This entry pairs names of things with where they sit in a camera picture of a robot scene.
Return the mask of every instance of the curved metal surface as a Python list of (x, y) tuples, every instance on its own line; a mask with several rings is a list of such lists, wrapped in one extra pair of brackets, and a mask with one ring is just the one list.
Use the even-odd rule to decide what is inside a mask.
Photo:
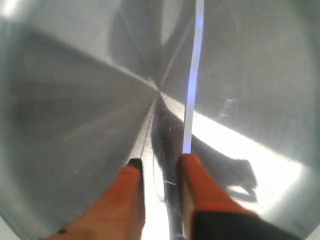
[[(173, 166), (195, 2), (0, 6), (1, 216), (22, 239), (49, 235), (142, 155), (144, 236), (180, 238)], [(305, 238), (320, 222), (320, 4), (207, 0), (204, 9), (192, 149), (234, 199)]]

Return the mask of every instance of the brushed steel surface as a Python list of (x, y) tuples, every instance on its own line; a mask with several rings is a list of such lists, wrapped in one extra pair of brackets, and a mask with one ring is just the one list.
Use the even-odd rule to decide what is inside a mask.
[[(306, 238), (320, 222), (320, 3), (204, 9), (192, 149), (236, 201)], [(0, 15), (3, 219), (23, 240), (49, 235), (142, 156), (143, 237), (182, 238), (195, 1), (1, 0)]]

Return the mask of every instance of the white strip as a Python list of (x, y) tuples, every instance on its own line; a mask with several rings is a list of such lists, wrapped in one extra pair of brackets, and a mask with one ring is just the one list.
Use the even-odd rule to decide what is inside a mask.
[(200, 62), (202, 37), (204, 29), (204, 8), (205, 0), (197, 0), (195, 3), (195, 26), (194, 26), (194, 40), (191, 67), (189, 74), (188, 93), (184, 111), (184, 132), (183, 132), (183, 150), (184, 154), (191, 153), (191, 139), (192, 139), (192, 121), (194, 115), (197, 78)]

